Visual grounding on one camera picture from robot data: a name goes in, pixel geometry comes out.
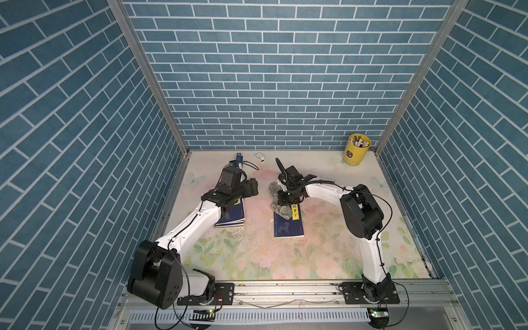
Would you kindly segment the blue book Yuewei notes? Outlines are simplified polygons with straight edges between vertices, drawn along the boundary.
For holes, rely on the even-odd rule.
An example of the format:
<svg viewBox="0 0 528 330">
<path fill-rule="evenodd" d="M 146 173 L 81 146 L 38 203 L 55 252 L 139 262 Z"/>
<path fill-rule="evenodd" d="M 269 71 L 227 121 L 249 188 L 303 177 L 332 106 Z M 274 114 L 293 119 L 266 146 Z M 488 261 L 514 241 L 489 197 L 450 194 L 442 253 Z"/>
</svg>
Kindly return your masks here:
<svg viewBox="0 0 528 330">
<path fill-rule="evenodd" d="M 214 225 L 216 228 L 239 227 L 245 223 L 246 214 L 243 199 L 235 205 Z"/>
</svg>

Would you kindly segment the blue book Hanfeizi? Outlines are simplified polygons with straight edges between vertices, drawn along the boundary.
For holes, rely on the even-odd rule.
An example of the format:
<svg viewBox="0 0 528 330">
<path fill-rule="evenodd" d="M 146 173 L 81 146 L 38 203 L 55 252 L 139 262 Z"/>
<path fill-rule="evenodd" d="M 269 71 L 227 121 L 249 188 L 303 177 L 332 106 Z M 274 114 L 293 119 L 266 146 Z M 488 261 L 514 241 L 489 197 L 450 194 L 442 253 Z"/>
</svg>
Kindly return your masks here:
<svg viewBox="0 0 528 330">
<path fill-rule="evenodd" d="M 291 206 L 292 216 L 285 219 L 280 214 L 274 213 L 274 237 L 275 238 L 293 238 L 303 237 L 304 228 L 301 217 L 300 206 Z"/>
</svg>

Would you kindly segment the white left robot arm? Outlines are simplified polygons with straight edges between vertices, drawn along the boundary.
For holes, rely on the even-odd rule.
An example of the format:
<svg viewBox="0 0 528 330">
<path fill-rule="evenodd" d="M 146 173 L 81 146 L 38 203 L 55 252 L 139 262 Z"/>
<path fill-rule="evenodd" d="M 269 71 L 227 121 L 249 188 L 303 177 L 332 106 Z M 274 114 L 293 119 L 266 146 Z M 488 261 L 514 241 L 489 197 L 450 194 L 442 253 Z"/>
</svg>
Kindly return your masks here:
<svg viewBox="0 0 528 330">
<path fill-rule="evenodd" d="M 185 256 L 236 202 L 258 193 L 256 179 L 248 178 L 238 166 L 225 167 L 216 187 L 201 196 L 185 220 L 166 235 L 137 247 L 127 291 L 160 309 L 168 309 L 180 299 L 186 303 L 212 301 L 215 277 L 199 269 L 186 270 Z"/>
</svg>

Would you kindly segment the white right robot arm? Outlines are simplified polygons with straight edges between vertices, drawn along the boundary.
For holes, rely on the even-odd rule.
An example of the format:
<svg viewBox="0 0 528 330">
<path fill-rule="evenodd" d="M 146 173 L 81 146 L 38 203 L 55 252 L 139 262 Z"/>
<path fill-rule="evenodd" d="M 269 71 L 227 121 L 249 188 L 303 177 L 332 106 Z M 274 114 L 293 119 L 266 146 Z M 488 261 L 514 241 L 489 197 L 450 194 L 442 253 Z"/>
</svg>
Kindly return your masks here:
<svg viewBox="0 0 528 330">
<path fill-rule="evenodd" d="M 376 235 L 382 231 L 384 214 L 370 190 L 363 184 L 353 188 L 334 181 L 301 175 L 294 166 L 285 168 L 280 161 L 278 177 L 279 206 L 296 206 L 308 197 L 340 206 L 349 232 L 356 237 L 363 260 L 362 291 L 368 302 L 377 303 L 391 291 L 391 278 L 384 270 Z"/>
</svg>

